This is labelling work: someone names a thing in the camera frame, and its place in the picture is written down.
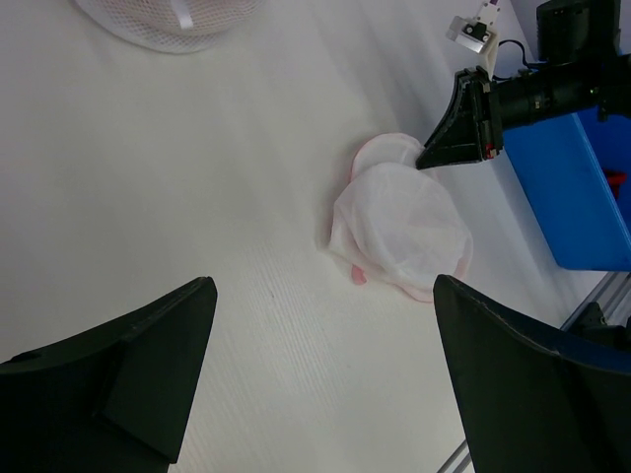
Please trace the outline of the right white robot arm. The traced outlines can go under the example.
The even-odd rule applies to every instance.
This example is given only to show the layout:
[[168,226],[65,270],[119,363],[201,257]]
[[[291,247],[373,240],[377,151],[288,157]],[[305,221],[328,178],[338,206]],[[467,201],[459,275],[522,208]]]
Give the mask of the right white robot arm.
[[619,52],[618,1],[547,1],[536,9],[538,60],[510,78],[489,66],[456,73],[450,103],[416,161],[418,169],[480,163],[508,130],[596,108],[630,115],[630,57]]

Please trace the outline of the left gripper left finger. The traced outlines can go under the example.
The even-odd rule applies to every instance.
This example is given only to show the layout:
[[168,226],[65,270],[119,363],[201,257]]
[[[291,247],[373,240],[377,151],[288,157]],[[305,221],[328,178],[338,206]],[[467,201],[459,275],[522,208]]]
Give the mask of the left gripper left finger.
[[218,293],[196,278],[1,365],[4,472],[166,472],[178,460]]

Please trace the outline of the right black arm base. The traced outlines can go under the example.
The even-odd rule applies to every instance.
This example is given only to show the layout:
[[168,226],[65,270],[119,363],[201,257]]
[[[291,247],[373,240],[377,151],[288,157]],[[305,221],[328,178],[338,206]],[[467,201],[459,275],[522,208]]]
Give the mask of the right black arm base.
[[563,346],[572,352],[630,354],[630,326],[608,324],[598,303],[587,303],[562,325]]

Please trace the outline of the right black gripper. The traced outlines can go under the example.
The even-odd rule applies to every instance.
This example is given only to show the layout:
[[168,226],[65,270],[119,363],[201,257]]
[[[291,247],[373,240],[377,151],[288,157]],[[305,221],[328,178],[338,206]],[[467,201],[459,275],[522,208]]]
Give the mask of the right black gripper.
[[472,164],[504,149],[499,85],[481,67],[459,71],[445,114],[417,158],[416,168]]

